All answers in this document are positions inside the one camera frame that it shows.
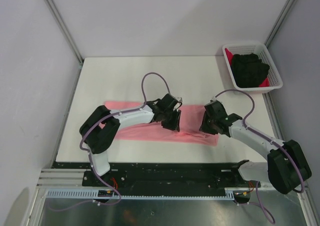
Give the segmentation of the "pink t shirt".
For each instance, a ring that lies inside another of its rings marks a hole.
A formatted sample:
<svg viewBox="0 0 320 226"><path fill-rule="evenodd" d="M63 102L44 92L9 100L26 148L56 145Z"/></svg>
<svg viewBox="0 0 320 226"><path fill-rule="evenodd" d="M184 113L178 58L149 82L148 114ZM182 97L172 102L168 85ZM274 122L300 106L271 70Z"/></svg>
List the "pink t shirt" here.
<svg viewBox="0 0 320 226"><path fill-rule="evenodd" d="M207 134L199 130L205 111L202 105L183 105L180 109L182 112L179 132L164 129L158 122L120 129L115 138L117 140L190 143L208 146L218 144L218 135Z"/></svg>

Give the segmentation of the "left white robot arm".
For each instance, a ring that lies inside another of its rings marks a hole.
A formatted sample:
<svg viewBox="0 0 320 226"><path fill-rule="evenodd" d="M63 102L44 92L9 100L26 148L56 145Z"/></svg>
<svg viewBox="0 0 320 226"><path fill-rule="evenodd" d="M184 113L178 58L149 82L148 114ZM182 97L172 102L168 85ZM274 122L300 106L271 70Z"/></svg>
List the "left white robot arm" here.
<svg viewBox="0 0 320 226"><path fill-rule="evenodd" d="M181 110L179 108L161 109L153 102L136 108L109 110L99 106L79 129L82 137L80 149L88 153L93 180L100 186L110 182L111 166L108 149L118 131L139 124L160 122L161 126L173 132L180 130Z"/></svg>

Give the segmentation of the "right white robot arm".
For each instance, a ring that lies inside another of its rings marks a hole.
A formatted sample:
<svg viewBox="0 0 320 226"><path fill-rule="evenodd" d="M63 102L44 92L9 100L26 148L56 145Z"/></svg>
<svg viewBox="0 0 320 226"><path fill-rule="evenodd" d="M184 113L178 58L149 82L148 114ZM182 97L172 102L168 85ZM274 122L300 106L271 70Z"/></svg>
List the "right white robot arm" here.
<svg viewBox="0 0 320 226"><path fill-rule="evenodd" d="M249 146L265 162L242 160L237 164L236 171L231 173L230 180L242 187L248 181L271 184L278 192L286 195L305 190L305 180L311 175L310 168L296 141L282 141L245 125L241 116L232 113L210 114L204 112L200 131L208 134L221 134L238 140Z"/></svg>

